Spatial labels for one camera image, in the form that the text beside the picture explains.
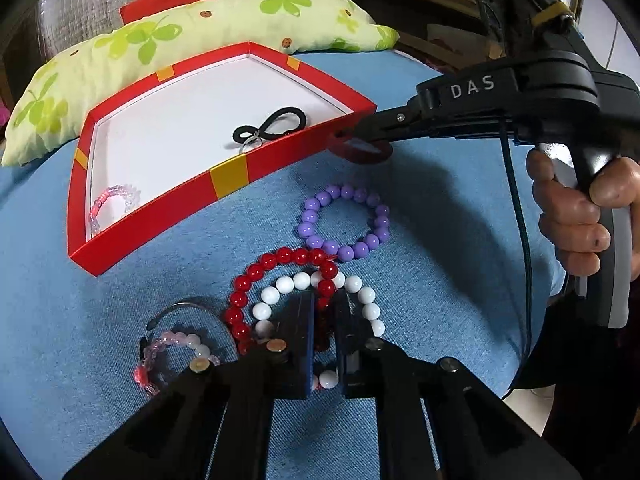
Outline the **right hand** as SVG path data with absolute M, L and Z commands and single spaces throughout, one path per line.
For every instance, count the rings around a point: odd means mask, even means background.
M 527 155 L 527 173 L 533 180 L 533 196 L 541 209 L 539 229 L 555 247 L 564 270 L 574 276 L 590 276 L 600 270 L 601 258 L 612 235 L 601 223 L 606 208 L 630 211 L 631 277 L 639 276 L 639 165 L 621 157 L 607 164 L 584 194 L 556 180 L 551 159 L 534 148 Z

